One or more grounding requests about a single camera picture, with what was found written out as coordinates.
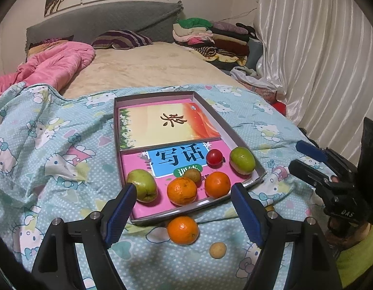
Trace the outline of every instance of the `curtain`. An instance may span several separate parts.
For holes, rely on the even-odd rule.
[[[373,28],[353,0],[260,0],[261,73],[287,118],[321,147],[357,163],[373,120]]]

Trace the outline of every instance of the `bed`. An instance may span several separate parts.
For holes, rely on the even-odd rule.
[[[101,210],[120,190],[113,99],[130,94],[199,93],[267,170],[264,183],[252,188],[250,195],[265,206],[273,204],[283,217],[304,220],[312,215],[326,226],[322,200],[288,171],[293,159],[309,163],[295,149],[306,137],[260,96],[171,44],[171,24],[181,10],[181,3],[106,3],[58,15],[27,30],[27,45],[70,35],[74,41],[90,43],[115,28],[135,30],[154,43],[127,51],[97,50],[94,61],[60,93],[48,85],[25,88],[21,82],[0,97],[0,236],[26,269],[31,270],[54,218],[83,219]],[[83,23],[89,28],[84,30]],[[311,164],[331,174],[322,163]],[[243,288],[260,249],[248,240],[231,202],[193,218],[201,233],[188,247],[169,241],[166,223],[126,225],[110,256],[127,289]],[[227,245],[227,254],[219,261],[208,254],[209,246],[218,241]],[[275,289],[284,288],[291,250],[287,243]],[[83,248],[77,247],[77,253],[86,288],[92,289]]]

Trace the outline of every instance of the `wall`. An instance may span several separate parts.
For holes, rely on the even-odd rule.
[[[184,17],[203,17],[216,21],[242,13],[243,10],[249,11],[256,4],[255,0],[181,1],[184,5]],[[45,0],[17,0],[5,16],[0,25],[0,75],[15,72],[17,66],[25,61],[26,29],[44,20],[44,4]],[[66,9],[57,12],[55,15],[85,6],[81,5]],[[255,11],[245,18],[248,24],[253,21],[254,14]]]

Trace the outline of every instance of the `pink blanket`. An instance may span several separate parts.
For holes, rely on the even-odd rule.
[[[94,57],[93,47],[74,41],[37,53],[27,63],[19,65],[16,73],[0,76],[0,95],[21,81],[26,82],[27,86],[47,83],[59,91],[76,72],[87,67]]]

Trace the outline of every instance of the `striped pillow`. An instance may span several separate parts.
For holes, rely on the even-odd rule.
[[[128,50],[152,43],[149,38],[131,30],[109,30],[98,36],[91,45],[94,49]]]

